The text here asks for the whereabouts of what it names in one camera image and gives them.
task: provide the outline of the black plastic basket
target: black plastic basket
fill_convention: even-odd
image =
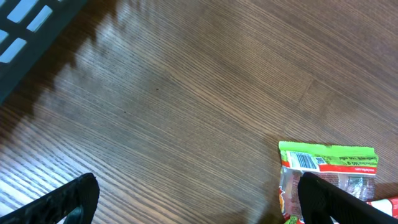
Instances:
[[[0,0],[0,103],[86,0]]]

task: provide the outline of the wood grain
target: wood grain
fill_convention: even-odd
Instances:
[[[0,215],[93,172],[94,223],[282,223],[283,139],[398,195],[396,1],[89,1],[0,107]]]

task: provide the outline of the transparent plastic wrapper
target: transparent plastic wrapper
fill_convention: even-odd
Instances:
[[[312,172],[363,201],[374,196],[378,156],[371,147],[281,141],[280,209],[287,223],[304,223],[297,185]]]

